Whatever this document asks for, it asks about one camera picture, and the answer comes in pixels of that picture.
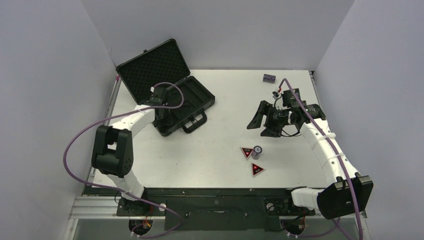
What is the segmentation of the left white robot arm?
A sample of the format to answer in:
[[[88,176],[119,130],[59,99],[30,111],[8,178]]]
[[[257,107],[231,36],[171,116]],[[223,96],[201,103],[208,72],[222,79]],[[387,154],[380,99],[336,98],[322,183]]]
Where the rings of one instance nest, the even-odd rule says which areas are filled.
[[[149,99],[136,105],[134,113],[124,116],[112,125],[97,128],[94,139],[92,167],[106,175],[117,189],[121,189],[124,209],[136,215],[151,210],[147,190],[139,182],[134,164],[133,138],[147,125],[161,119],[168,110],[167,87],[152,87]]]

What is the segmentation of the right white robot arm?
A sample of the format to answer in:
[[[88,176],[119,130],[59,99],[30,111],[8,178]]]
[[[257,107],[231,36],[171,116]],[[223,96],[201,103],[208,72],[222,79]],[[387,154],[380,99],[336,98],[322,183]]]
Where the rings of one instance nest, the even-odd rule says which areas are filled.
[[[284,127],[295,126],[317,157],[328,183],[325,189],[290,189],[282,199],[283,209],[289,214],[300,208],[318,210],[328,220],[364,211],[374,183],[368,175],[361,175],[343,153],[322,108],[301,100],[297,88],[274,95],[282,99],[283,108],[262,100],[246,128],[264,127],[262,137],[280,138]]]

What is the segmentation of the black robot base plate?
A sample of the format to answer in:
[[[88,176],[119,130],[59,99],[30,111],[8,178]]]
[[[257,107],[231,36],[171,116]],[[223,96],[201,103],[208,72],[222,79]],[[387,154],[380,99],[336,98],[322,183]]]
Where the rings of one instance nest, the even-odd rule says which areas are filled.
[[[297,227],[314,210],[293,204],[286,188],[156,188],[147,203],[130,203],[116,190],[87,187],[75,216],[128,219],[136,233],[163,220],[165,230],[267,232]]]

